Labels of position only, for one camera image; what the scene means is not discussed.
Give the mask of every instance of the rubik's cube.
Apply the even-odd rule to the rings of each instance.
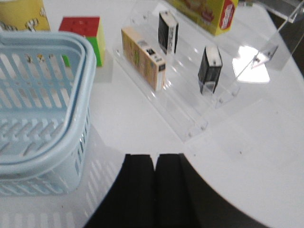
[[[84,36],[93,46],[97,66],[101,67],[105,59],[105,37],[100,17],[63,17],[59,31],[74,32]],[[66,66],[68,59],[63,56]]]

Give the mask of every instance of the plastic basket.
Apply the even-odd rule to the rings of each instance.
[[[79,35],[0,33],[0,196],[78,186],[95,66],[92,46]]]

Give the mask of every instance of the red cube face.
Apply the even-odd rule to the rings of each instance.
[[[63,17],[59,31],[74,32],[84,37],[96,37],[99,17]]]

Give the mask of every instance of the small box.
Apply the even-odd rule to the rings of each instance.
[[[212,35],[230,30],[238,6],[238,0],[166,1]]]
[[[97,63],[102,67],[105,60],[105,36],[100,17],[63,17],[59,31],[74,32],[85,37],[93,46]],[[68,59],[63,56],[66,66]]]
[[[212,92],[214,93],[218,82],[219,75],[223,63],[217,46],[206,46],[203,58],[199,68],[199,81],[202,83],[200,92],[202,93],[203,87],[206,83],[214,82]]]
[[[123,53],[155,90],[161,90],[165,82],[165,60],[147,44],[133,27],[122,28]]]
[[[160,12],[158,42],[165,54],[175,53],[179,24],[170,11]]]

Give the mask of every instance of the white table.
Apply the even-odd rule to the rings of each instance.
[[[126,153],[150,154],[154,162],[160,153],[185,153],[204,180],[243,212],[271,227],[303,226],[304,80],[292,59],[281,72],[269,70],[269,84],[241,84],[238,96],[208,117],[199,141],[183,143],[113,58],[112,46],[136,1],[44,2],[53,31],[63,16],[99,15],[103,21],[107,53],[91,95],[84,175],[69,195],[0,198],[0,228],[82,227]],[[236,18],[255,22],[267,36],[275,28],[260,11],[238,8]]]

